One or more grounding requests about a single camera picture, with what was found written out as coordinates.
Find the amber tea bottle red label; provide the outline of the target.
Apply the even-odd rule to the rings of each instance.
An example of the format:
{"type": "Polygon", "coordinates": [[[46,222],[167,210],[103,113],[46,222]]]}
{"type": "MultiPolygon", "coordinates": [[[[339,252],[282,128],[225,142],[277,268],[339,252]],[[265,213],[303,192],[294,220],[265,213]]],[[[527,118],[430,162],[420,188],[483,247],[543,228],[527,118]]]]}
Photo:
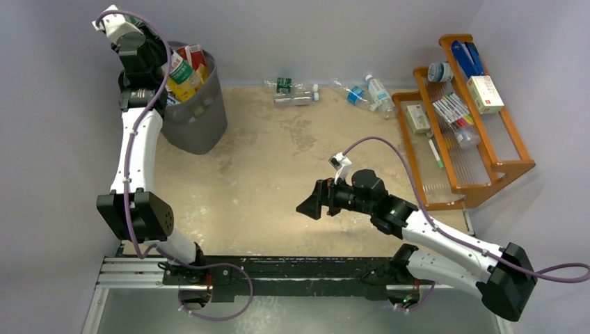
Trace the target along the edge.
{"type": "Polygon", "coordinates": [[[209,77],[209,68],[201,46],[199,44],[184,45],[177,49],[177,53],[196,71],[201,82],[206,82],[209,77]]]}

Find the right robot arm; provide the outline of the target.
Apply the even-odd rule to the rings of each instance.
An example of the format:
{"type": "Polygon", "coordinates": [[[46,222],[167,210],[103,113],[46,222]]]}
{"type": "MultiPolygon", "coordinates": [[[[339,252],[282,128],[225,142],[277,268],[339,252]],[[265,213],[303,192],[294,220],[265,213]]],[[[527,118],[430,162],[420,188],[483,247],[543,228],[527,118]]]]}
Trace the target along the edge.
{"type": "Polygon", "coordinates": [[[416,205],[388,193],[373,170],[359,170],[351,180],[351,184],[333,178],[316,181],[312,194],[296,212],[314,220],[321,218],[324,209],[329,216],[342,210],[366,214],[380,232],[436,252],[431,256],[419,249],[400,250],[402,257],[390,265],[397,282],[412,278],[437,281],[480,296],[488,310],[505,320],[521,318],[537,284],[521,246],[490,244],[431,218],[416,205]]]}

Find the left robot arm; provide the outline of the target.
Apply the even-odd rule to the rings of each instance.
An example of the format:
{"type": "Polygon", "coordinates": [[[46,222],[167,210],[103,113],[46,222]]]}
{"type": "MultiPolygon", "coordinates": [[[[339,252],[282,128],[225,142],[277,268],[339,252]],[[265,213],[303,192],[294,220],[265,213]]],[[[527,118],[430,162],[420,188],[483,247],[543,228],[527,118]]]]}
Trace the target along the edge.
{"type": "Polygon", "coordinates": [[[164,123],[170,48],[146,26],[122,15],[96,22],[117,53],[123,69],[118,77],[123,136],[115,178],[109,192],[99,195],[97,210],[120,241],[133,244],[139,258],[157,249],[180,275],[197,285],[207,277],[202,251],[174,226],[171,206],[154,192],[154,164],[164,123]]]}

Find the yellow plastic bottle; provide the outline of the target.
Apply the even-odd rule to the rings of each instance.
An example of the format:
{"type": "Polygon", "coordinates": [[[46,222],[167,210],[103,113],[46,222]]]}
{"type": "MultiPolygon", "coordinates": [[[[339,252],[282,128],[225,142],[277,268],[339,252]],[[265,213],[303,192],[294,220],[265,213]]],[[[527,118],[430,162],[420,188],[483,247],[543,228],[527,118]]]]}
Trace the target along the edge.
{"type": "Polygon", "coordinates": [[[178,84],[172,78],[168,78],[166,90],[172,93],[179,102],[189,100],[196,93],[195,87],[190,82],[178,84]]]}

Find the green white label bottle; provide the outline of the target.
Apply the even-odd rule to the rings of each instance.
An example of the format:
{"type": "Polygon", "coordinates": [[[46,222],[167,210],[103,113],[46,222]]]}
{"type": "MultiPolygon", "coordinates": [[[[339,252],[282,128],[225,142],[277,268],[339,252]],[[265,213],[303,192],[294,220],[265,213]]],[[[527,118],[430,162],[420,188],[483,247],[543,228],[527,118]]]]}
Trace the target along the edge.
{"type": "Polygon", "coordinates": [[[170,53],[170,62],[167,62],[161,66],[163,73],[166,72],[169,65],[170,74],[169,78],[172,78],[177,84],[185,84],[190,82],[195,90],[199,89],[201,80],[197,75],[196,71],[184,60],[176,51],[170,53]]]}

